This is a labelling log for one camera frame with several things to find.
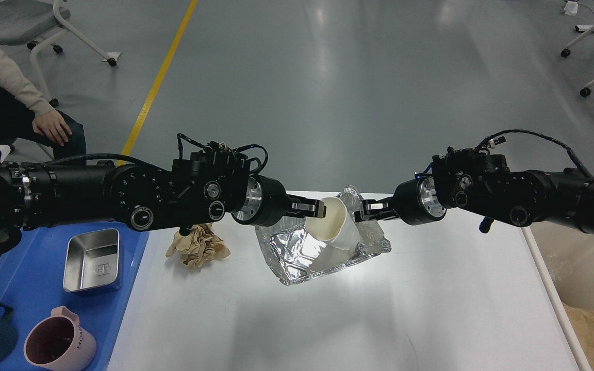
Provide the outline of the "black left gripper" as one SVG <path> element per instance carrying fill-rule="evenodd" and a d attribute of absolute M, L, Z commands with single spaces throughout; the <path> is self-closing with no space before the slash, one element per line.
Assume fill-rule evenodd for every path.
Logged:
<path fill-rule="evenodd" d="M 233 219 L 241 225 L 272 226 L 287 214 L 297 218 L 325 218 L 327 207 L 322 200 L 288 196 L 283 184 L 266 176 L 248 179 L 246 196 Z"/>

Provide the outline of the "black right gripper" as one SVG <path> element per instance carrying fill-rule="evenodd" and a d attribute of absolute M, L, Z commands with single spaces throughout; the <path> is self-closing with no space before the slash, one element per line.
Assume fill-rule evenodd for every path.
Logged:
<path fill-rule="evenodd" d="M 359 211 L 354 212 L 354 221 L 387 221 L 401 219 L 417 226 L 438 222 L 447 209 L 439 202 L 433 178 L 418 178 L 400 184 L 393 199 L 365 199 Z"/>

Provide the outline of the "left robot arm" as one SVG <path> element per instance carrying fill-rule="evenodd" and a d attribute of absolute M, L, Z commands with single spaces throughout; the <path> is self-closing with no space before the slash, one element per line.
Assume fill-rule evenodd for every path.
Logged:
<path fill-rule="evenodd" d="M 272 226 L 281 218 L 326 216 L 320 200 L 290 195 L 280 181 L 260 174 L 266 160 L 224 143 L 195 145 L 166 171 L 137 158 L 90 154 L 43 163 L 2 160 L 0 151 L 0 256 L 21 241 L 22 230 L 116 221 L 134 231 L 214 223 L 229 213 L 241 225 Z"/>

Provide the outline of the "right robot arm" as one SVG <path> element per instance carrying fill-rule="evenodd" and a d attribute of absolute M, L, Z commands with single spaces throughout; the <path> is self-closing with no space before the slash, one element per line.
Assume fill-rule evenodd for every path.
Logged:
<path fill-rule="evenodd" d="M 474 147 L 434 155 L 426 171 L 380 200 L 366 199 L 354 220 L 402 220 L 408 225 L 440 221 L 449 209 L 483 216 L 486 234 L 494 221 L 519 228 L 549 221 L 594 235 L 594 176 L 570 146 L 553 137 L 537 137 L 561 146 L 574 167 L 562 172 L 513 172 L 504 155 L 491 149 L 504 143 L 507 130 L 483 138 Z"/>

